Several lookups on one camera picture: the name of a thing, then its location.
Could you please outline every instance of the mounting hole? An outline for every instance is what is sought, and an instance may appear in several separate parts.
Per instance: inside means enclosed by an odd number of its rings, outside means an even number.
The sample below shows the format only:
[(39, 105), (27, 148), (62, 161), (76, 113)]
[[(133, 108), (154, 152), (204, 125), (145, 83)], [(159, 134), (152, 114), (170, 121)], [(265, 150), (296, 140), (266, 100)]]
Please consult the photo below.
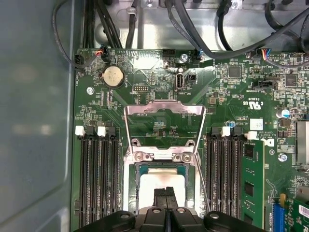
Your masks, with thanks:
[(218, 219), (219, 218), (219, 215), (217, 214), (210, 214), (209, 215), (212, 219)]
[(128, 217), (129, 217), (128, 214), (123, 214), (123, 215), (120, 216), (121, 219), (127, 219)]

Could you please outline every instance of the black cable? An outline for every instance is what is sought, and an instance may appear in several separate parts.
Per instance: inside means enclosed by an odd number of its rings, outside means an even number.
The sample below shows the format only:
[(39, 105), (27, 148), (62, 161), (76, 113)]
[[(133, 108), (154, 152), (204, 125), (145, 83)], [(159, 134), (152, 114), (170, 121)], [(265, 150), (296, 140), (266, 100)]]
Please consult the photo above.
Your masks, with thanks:
[(296, 64), (296, 65), (282, 65), (282, 64), (276, 63), (276, 62), (269, 60), (269, 59), (266, 59), (266, 62), (273, 65), (273, 66), (282, 68), (282, 69), (296, 69), (296, 68), (301, 68), (301, 67), (305, 67), (305, 66), (309, 65), (309, 61), (306, 61), (306, 62), (301, 63), (301, 64)]
[(64, 50), (64, 48), (61, 44), (60, 38), (59, 38), (58, 29), (57, 29), (57, 20), (56, 20), (57, 12), (60, 9), (60, 7), (66, 2), (67, 2), (67, 0), (60, 2), (58, 5), (56, 5), (56, 7), (53, 10), (52, 27), (53, 27), (53, 31), (54, 31), (55, 40), (56, 40), (56, 43), (58, 45), (59, 51), (61, 52), (64, 59), (74, 67), (79, 68), (79, 69), (84, 69), (95, 60), (96, 55), (93, 55), (92, 57), (90, 57), (88, 60), (86, 60), (86, 62), (84, 64), (77, 64), (73, 60), (71, 60), (70, 57), (67, 55), (67, 53), (65, 52), (65, 50)]
[(180, 24), (176, 21), (173, 13), (172, 13), (172, 3), (171, 0), (166, 0), (165, 1), (165, 6), (168, 10), (168, 15), (169, 15), (169, 20), (174, 26), (174, 28), (184, 37), (186, 38), (196, 50), (200, 50), (199, 46), (197, 43), (188, 35), (188, 33), (180, 26)]
[(301, 47), (302, 47), (302, 49), (305, 53), (309, 53), (309, 49), (306, 48), (305, 41), (304, 41), (304, 33), (305, 33), (305, 29), (307, 27), (308, 21), (309, 21), (309, 15), (306, 16), (306, 18), (303, 22), (303, 25), (301, 26), (301, 31), (300, 31), (300, 44), (301, 44)]
[[(137, 9), (139, 0), (134, 0), (131, 7)], [(136, 16), (135, 14), (130, 14), (129, 16), (129, 31), (126, 38), (126, 48), (132, 48), (134, 32), (136, 27)]]
[[(265, 6), (265, 19), (267, 21), (267, 23), (271, 26), (271, 28), (273, 28), (274, 30), (279, 30), (283, 27), (282, 24), (280, 24), (273, 16), (273, 14), (271, 13), (271, 4), (272, 4), (273, 0), (269, 0), (268, 3)], [(295, 40), (297, 42), (297, 44), (299, 44), (299, 36), (292, 30), (287, 30), (285, 33), (283, 33), (284, 35), (287, 35), (289, 37), (291, 37), (293, 40)]]
[(135, 15), (130, 14), (130, 16), (129, 16), (129, 32), (128, 32), (127, 38), (126, 38), (126, 48), (128, 48), (128, 49), (132, 48), (134, 32), (135, 32), (135, 21), (136, 21)]
[(190, 36), (195, 39), (199, 47), (203, 50), (203, 52), (212, 59), (229, 59), (233, 57), (240, 56), (242, 54), (248, 53), (250, 51), (255, 50), (258, 47), (262, 47), (265, 44), (268, 44), (278, 38), (280, 35), (282, 35), (284, 32), (289, 30), (292, 26), (294, 26), (297, 22), (299, 22), (303, 17), (309, 14), (309, 8), (304, 10), (302, 13), (300, 13), (298, 16), (296, 16), (294, 19), (292, 19), (289, 23), (287, 23), (283, 28), (279, 29), (278, 31), (274, 32), (267, 38), (252, 44), (246, 48), (237, 50), (237, 51), (231, 51), (231, 52), (224, 52), (224, 53), (213, 53), (209, 50), (207, 45), (204, 43), (203, 39), (200, 37), (197, 29), (195, 28), (193, 22), (191, 21), (188, 12), (186, 11), (182, 0), (174, 0), (175, 1), (175, 8), (178, 12), (178, 15), (184, 25), (184, 28), (188, 31)]
[(223, 47), (226, 49), (226, 51), (233, 51), (233, 49), (230, 47), (230, 45), (228, 44), (225, 35), (224, 35), (224, 31), (223, 31), (223, 20), (224, 20), (224, 14), (220, 15), (218, 18), (218, 33), (219, 33), (219, 38), (220, 41), (223, 45)]
[(122, 48), (122, 45), (121, 45), (121, 42), (120, 42), (120, 39), (119, 39), (118, 32), (117, 32), (116, 27), (115, 27), (115, 24), (112, 21), (110, 13), (108, 12), (103, 0), (98, 0), (98, 6), (101, 9), (101, 11), (102, 11), (102, 13), (103, 13), (103, 15), (106, 19), (106, 23), (111, 30), (112, 36), (113, 36), (115, 44), (116, 44), (116, 48)]
[(95, 8), (97, 9), (98, 15), (100, 17), (102, 26), (104, 28), (108, 43), (110, 44), (111, 48), (117, 48), (115, 41), (114, 41), (114, 37), (112, 36), (112, 32), (110, 31), (110, 28), (107, 25), (106, 19), (104, 17), (103, 12), (101, 11), (101, 8), (98, 5), (98, 0), (95, 0)]

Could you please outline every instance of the dimm slot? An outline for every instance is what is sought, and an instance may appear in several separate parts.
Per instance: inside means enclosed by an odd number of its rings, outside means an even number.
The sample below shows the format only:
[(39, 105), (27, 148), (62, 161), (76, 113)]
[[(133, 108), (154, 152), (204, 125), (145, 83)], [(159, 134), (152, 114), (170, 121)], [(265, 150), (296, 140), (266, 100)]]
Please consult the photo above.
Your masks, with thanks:
[(108, 166), (109, 166), (109, 141), (102, 140), (101, 156), (101, 214), (102, 217), (108, 213)]
[(118, 160), (118, 152), (117, 152), (117, 141), (112, 140), (111, 141), (111, 167), (112, 167), (112, 180), (111, 180), (111, 202), (112, 202), (112, 208), (111, 212), (116, 212), (118, 211), (118, 165), (119, 165), (119, 160)]
[(225, 153), (225, 186), (224, 186), (224, 199), (225, 199), (225, 205), (226, 205), (226, 214), (231, 215), (231, 141), (226, 142), (226, 153)]
[(217, 174), (217, 153), (218, 153), (218, 140), (213, 140), (211, 149), (211, 210), (217, 211), (217, 182), (218, 174)]

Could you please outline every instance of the chip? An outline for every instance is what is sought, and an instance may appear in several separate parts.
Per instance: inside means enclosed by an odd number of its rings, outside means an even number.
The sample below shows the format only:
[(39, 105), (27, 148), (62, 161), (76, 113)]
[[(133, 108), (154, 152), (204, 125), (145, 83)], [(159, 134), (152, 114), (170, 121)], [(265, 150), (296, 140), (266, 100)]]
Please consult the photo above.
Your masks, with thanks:
[(216, 98), (209, 98), (209, 104), (210, 105), (215, 105), (217, 103), (217, 99)]
[(250, 144), (245, 144), (245, 156), (249, 158), (254, 157), (254, 146)]
[(231, 78), (240, 78), (240, 67), (231, 66), (229, 69), (229, 77)]
[(297, 74), (287, 74), (285, 76), (285, 86), (295, 87), (297, 85)]
[(208, 113), (216, 113), (216, 108), (208, 108)]
[(245, 193), (253, 197), (254, 185), (245, 182)]
[(253, 219), (252, 217), (248, 216), (247, 214), (245, 214), (245, 217), (243, 219), (245, 222), (247, 222), (248, 224), (252, 225), (253, 224)]

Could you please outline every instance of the green circuit board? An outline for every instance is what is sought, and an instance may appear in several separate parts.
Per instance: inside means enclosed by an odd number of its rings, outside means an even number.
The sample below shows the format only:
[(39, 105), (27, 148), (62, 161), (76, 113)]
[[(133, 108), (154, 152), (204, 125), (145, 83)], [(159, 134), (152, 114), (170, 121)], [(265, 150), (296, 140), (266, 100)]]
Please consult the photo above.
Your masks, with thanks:
[[(95, 52), (81, 49), (78, 56), (86, 60)], [(288, 53), (270, 57), (294, 64), (304, 59), (302, 54)], [(177, 100), (206, 107), (198, 153), (211, 209), (276, 231), (273, 205), (280, 194), (293, 198), (297, 186), (309, 181), (303, 171), (308, 167), (296, 156), (296, 122), (308, 113), (309, 70), (279, 69), (248, 54), (204, 60), (187, 50), (110, 49), (108, 60), (97, 57), (85, 70), (76, 71), (74, 127), (83, 126), (85, 136), (74, 135), (73, 141), (71, 230), (123, 208), (138, 211), (137, 176), (147, 171), (142, 165), (130, 167), (129, 199), (124, 206), (123, 158), (128, 148), (124, 107)], [(120, 87), (110, 88), (101, 78), (111, 65), (124, 73)], [(183, 83), (177, 87), (180, 73)], [(283, 109), (290, 111), (287, 118), (279, 118)], [(130, 116), (128, 121), (131, 138), (166, 149), (195, 140), (200, 119), (162, 110)], [(235, 122), (231, 135), (222, 136), (222, 127), (231, 122)], [(111, 138), (99, 138), (98, 127), (104, 127)], [(249, 131), (256, 132), (256, 139), (247, 140)], [(279, 159), (282, 154), (286, 161)], [(146, 170), (149, 165), (176, 168), (187, 175), (185, 206), (204, 214), (202, 191), (196, 204), (194, 167), (159, 162), (144, 164)]]

